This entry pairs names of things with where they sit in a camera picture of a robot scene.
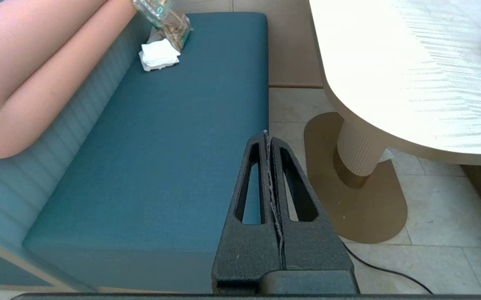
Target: black clamp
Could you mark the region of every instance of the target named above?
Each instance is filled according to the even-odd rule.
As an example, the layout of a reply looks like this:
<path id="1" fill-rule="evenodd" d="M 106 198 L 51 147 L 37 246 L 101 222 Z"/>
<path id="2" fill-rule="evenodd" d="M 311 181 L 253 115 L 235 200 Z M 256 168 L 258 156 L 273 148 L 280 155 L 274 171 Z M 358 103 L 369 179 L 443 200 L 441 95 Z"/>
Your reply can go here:
<path id="1" fill-rule="evenodd" d="M 258 164 L 261 225 L 242 223 Z M 290 219 L 287 189 L 298 222 Z M 212 269 L 215 294 L 358 294 L 353 264 L 290 146 L 266 132 L 246 145 Z"/>

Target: bench backrest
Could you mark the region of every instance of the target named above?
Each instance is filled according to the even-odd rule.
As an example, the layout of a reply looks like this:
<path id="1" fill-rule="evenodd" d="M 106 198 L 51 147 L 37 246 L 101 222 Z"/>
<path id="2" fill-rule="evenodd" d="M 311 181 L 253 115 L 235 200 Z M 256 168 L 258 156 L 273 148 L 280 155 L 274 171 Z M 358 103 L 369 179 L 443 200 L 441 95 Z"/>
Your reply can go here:
<path id="1" fill-rule="evenodd" d="M 42 137 L 24 152 L 0 160 L 0 247 L 12 252 L 21 247 L 149 30 L 150 24 L 137 15 Z"/>

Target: table top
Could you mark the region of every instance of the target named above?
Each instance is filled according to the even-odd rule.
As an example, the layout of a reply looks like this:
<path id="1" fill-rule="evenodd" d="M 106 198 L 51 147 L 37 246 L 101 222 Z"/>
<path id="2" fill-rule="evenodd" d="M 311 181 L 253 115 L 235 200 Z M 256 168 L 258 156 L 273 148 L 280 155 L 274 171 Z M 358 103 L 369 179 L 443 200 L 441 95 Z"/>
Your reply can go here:
<path id="1" fill-rule="evenodd" d="M 389 147 L 481 165 L 481 0 L 310 0 L 334 108 Z"/>

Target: teal upholstered bench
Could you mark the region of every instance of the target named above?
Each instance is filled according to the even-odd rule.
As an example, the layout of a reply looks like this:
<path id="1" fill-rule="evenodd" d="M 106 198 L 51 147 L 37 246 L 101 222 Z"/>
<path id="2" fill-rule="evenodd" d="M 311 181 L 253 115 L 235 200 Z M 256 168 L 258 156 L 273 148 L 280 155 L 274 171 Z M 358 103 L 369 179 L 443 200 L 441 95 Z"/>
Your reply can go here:
<path id="1" fill-rule="evenodd" d="M 135 53 L 23 242 L 88 286 L 210 291 L 244 147 L 268 127 L 267 23 L 189 17 L 179 64 L 144 72 Z"/>

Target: black cable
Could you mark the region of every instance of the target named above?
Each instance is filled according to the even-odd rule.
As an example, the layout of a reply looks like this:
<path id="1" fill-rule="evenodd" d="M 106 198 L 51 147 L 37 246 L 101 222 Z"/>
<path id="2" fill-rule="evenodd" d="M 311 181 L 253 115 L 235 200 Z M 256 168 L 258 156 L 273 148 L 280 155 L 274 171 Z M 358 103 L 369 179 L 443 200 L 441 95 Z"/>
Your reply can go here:
<path id="1" fill-rule="evenodd" d="M 358 260 L 359 262 L 361 262 L 362 264 L 364 264 L 365 266 L 367 267 L 371 267 L 375 270 L 378 270 L 378 271 L 382 271 L 382 272 L 387 272 L 387 273 L 391 273 L 391 274 L 395 274 L 395 275 L 399 275 L 399 276 L 402 276 L 402 277 L 405 277 L 407 279 L 409 279 L 410 281 L 413 281 L 414 283 L 420 285 L 423 289 L 425 289 L 429 294 L 432 294 L 433 295 L 433 292 L 428 289 L 428 287 L 426 287 L 423 283 L 421 283 L 420 281 L 412 278 L 411 276 L 409 275 L 405 275 L 403 273 L 400 273 L 400 272 L 396 272 L 396 271 L 392 271 L 392 270 L 387 270 L 386 268 L 381 268 L 381 267 L 376 267 L 374 265 L 371 265 L 369 264 L 368 262 L 365 262 L 364 260 L 361 260 L 360 258 L 357 257 L 357 255 L 353 254 L 352 251 L 350 251 L 350 249 L 346 246 L 345 243 L 342 243 L 344 245 L 344 248 L 346 249 L 346 251 L 348 251 L 348 253 L 353 256 L 356 260 Z"/>

